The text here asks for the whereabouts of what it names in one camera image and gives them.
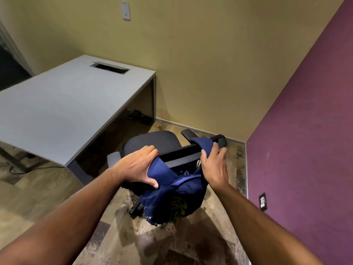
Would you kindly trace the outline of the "person's right hand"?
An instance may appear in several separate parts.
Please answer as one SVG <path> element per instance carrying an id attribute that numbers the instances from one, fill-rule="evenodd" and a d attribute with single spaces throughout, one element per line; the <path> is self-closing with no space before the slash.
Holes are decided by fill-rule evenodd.
<path id="1" fill-rule="evenodd" d="M 214 142 L 208 156 L 208 169 L 203 169 L 203 175 L 214 192 L 223 189 L 229 184 L 227 164 L 227 148 L 219 148 L 218 143 Z"/>

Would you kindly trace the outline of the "person's left hand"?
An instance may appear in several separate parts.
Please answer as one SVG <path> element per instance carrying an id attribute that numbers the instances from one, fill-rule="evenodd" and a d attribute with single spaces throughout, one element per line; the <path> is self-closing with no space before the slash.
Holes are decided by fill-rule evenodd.
<path id="1" fill-rule="evenodd" d="M 119 160 L 110 171 L 122 182 L 140 182 L 143 175 L 148 175 L 148 169 L 159 151 L 155 146 L 144 146 Z"/>

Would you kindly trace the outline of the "navy blue jacket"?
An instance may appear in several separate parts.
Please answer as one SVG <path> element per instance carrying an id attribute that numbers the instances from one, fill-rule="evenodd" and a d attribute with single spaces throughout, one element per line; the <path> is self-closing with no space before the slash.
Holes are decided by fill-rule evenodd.
<path id="1" fill-rule="evenodd" d="M 158 182 L 158 189 L 137 183 L 136 195 L 143 206 L 143 216 L 152 225 L 162 225 L 177 218 L 184 218 L 200 208 L 208 183 L 201 165 L 196 160 L 183 158 L 205 150 L 210 154 L 214 141 L 207 137 L 193 137 L 191 144 L 173 151 L 165 151 L 155 158 L 148 169 L 148 176 Z M 174 166 L 167 162 L 182 160 Z"/>

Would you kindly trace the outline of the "person's left forearm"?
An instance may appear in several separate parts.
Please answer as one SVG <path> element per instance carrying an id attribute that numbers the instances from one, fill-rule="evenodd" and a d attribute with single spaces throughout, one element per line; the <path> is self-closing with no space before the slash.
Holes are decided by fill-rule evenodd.
<path id="1" fill-rule="evenodd" d="M 0 250 L 0 265 L 70 265 L 127 174 L 108 169 Z"/>

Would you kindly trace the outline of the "person's right forearm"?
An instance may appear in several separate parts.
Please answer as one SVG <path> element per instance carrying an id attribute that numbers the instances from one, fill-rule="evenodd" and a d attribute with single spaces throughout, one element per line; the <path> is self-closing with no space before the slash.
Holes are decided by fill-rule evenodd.
<path id="1" fill-rule="evenodd" d="M 252 265 L 324 265 L 285 228 L 227 182 L 210 182 Z"/>

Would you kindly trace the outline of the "black office chair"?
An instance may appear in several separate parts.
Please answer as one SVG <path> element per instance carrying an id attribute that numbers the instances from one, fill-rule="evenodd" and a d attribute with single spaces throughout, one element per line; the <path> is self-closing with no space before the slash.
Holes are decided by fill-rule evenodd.
<path id="1" fill-rule="evenodd" d="M 158 182 L 158 188 L 145 183 L 124 183 L 123 187 L 139 197 L 130 209 L 130 216 L 143 216 L 150 224 L 159 225 L 177 218 L 184 218 L 202 205 L 208 186 L 199 164 L 201 150 L 209 156 L 214 142 L 219 148 L 226 147 L 223 135 L 211 138 L 198 137 L 190 129 L 181 132 L 190 143 L 181 146 L 170 131 L 156 131 L 129 139 L 122 152 L 107 156 L 108 167 L 113 167 L 125 157 L 143 146 L 152 144 L 159 151 L 148 169 L 148 177 Z"/>

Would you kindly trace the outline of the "black power strip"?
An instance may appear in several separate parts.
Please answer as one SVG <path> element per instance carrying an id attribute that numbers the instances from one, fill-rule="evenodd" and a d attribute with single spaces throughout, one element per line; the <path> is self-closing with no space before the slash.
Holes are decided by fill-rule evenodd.
<path id="1" fill-rule="evenodd" d="M 139 110 L 131 111 L 128 115 L 128 119 L 138 121 L 144 125 L 152 125 L 154 123 L 153 117 L 147 116 L 147 115 L 143 114 L 142 112 L 140 112 Z"/>

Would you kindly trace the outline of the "grey desk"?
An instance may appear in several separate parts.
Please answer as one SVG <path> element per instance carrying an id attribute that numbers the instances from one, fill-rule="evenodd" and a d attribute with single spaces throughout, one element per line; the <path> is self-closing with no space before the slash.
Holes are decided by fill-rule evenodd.
<path id="1" fill-rule="evenodd" d="M 156 119 L 156 71 L 82 55 L 0 92 L 0 142 L 93 181 L 75 160 L 151 85 Z"/>

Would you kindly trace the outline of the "white wall switch plate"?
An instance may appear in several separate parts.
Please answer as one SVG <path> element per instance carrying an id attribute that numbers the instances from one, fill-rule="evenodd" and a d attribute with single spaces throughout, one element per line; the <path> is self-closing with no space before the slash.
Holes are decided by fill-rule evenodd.
<path id="1" fill-rule="evenodd" d="M 122 1 L 121 2 L 121 9 L 122 9 L 122 18 L 124 20 L 130 21 L 130 7 L 129 7 L 129 2 L 127 1 Z"/>

